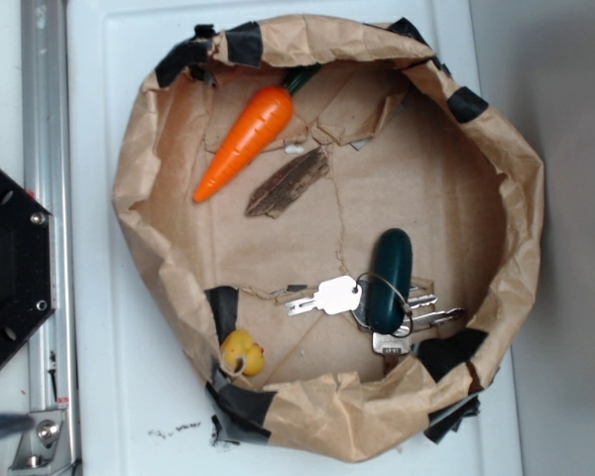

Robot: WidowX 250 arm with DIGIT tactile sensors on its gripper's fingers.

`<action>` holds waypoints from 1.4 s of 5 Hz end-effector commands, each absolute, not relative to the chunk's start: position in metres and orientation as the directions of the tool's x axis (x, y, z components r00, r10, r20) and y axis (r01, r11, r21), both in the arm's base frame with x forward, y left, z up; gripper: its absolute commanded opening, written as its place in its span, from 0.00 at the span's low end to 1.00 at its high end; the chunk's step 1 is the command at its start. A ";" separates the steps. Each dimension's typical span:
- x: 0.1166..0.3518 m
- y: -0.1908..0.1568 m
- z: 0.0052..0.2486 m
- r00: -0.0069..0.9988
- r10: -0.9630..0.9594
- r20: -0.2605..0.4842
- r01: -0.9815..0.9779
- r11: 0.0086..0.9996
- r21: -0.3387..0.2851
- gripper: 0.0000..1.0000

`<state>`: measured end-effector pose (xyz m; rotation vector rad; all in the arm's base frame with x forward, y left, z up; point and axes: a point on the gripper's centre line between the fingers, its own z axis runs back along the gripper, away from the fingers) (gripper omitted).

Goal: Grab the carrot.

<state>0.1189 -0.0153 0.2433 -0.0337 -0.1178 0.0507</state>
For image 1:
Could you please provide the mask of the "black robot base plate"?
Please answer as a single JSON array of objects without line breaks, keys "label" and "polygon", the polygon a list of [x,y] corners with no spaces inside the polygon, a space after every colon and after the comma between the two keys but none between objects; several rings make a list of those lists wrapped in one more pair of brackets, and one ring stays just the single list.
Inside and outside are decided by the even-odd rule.
[{"label": "black robot base plate", "polygon": [[0,371],[55,310],[51,225],[0,169]]}]

